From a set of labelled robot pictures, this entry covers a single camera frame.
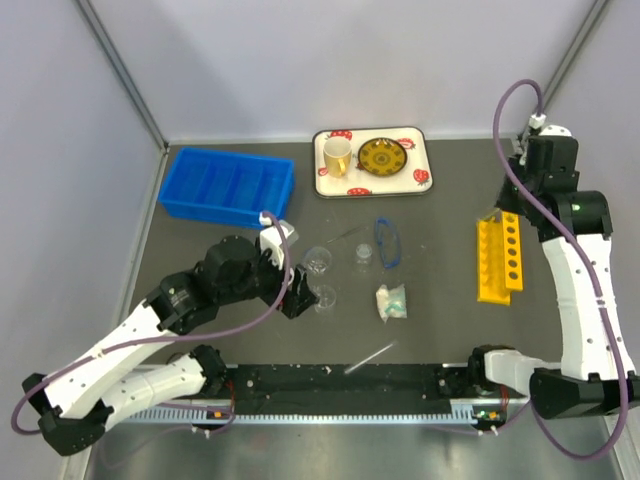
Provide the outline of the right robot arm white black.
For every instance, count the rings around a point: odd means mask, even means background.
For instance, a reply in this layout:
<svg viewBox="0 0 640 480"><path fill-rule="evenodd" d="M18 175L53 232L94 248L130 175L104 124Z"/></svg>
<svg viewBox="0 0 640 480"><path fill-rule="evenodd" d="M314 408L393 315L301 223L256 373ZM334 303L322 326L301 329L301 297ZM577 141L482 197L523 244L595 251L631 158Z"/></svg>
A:
<svg viewBox="0 0 640 480"><path fill-rule="evenodd" d="M585 259L510 180L496 212L476 224L478 299L502 305L523 288L519 221L536 228L556 289L562 356L551 363L508 346L480 346L469 358L467 384L481 396L509 387L530 398L544 419L618 413L621 379L629 406L639 405L639 375L622 339L612 288L610 211L602 193L579 190L578 149L567 129L546 127L529 136L509 164L573 234Z"/></svg>

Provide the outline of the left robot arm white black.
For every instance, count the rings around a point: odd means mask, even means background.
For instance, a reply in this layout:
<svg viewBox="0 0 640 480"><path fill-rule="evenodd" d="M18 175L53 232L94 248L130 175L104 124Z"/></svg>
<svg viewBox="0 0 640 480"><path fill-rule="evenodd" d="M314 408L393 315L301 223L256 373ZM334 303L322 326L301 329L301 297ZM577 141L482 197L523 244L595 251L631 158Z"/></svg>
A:
<svg viewBox="0 0 640 480"><path fill-rule="evenodd" d="M293 263L295 230L285 222L256 241L231 235L194 268L165 277L77 360L22 384L37 412L37 434L72 456L132 415L183 396L216 396L226 364L214 339L243 333L281 312L289 319L317 301Z"/></svg>

